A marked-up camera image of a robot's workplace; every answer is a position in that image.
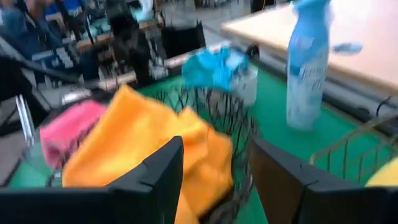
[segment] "gold wire basket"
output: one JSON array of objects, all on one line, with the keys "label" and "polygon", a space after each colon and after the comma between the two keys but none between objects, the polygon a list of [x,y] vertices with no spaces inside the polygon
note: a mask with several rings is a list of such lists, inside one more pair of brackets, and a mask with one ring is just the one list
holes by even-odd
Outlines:
[{"label": "gold wire basket", "polygon": [[398,118],[398,111],[372,119],[331,146],[314,153],[310,164],[350,182],[364,185],[380,167],[398,155],[398,133],[387,137],[376,128]]}]

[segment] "spray bottle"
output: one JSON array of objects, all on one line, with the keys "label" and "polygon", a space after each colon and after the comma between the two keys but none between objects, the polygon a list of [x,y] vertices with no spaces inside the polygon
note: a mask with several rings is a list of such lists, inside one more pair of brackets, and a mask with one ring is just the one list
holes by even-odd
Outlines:
[{"label": "spray bottle", "polygon": [[329,55],[330,0],[303,0],[288,48],[287,124],[312,130],[320,115]]}]

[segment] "yellow cloth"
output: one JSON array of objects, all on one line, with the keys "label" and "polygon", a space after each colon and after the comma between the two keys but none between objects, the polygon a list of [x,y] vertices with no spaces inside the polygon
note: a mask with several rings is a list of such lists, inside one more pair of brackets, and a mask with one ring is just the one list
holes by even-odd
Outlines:
[{"label": "yellow cloth", "polygon": [[398,185],[398,157],[382,166],[366,183],[367,187]]},{"label": "yellow cloth", "polygon": [[232,141],[190,108],[176,114],[128,86],[66,164],[64,187],[101,187],[138,166],[174,136],[184,145],[183,184],[176,224],[197,224],[233,185]]}]

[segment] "black wire basket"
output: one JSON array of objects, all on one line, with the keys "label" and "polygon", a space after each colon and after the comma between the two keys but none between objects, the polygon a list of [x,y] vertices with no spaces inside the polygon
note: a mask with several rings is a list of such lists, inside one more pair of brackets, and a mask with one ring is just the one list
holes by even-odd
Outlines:
[{"label": "black wire basket", "polygon": [[[144,92],[144,95],[155,98],[179,113],[185,107],[191,107],[202,119],[211,124],[217,132],[227,134],[233,140],[233,156],[231,171],[234,186],[222,200],[207,214],[200,218],[200,223],[233,223],[240,208],[249,200],[253,187],[252,175],[248,166],[246,144],[250,135],[258,134],[255,121],[249,116],[248,109],[242,100],[232,93],[209,90],[206,88],[173,87],[164,91]],[[89,130],[81,133],[70,143],[68,152],[75,151],[89,134]],[[39,168],[35,155],[38,150],[27,151],[24,155],[32,167]],[[64,154],[60,160],[63,167],[70,157]],[[62,168],[53,170],[49,175],[46,187],[61,187]]]}]

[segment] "pink cloth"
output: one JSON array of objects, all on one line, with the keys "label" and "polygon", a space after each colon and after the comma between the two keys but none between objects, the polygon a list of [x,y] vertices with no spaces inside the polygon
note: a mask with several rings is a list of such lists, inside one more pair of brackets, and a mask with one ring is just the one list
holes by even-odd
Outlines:
[{"label": "pink cloth", "polygon": [[106,107],[94,101],[85,101],[67,109],[50,124],[40,128],[44,159],[53,168],[59,168],[68,153],[77,150],[77,141],[94,126]]}]

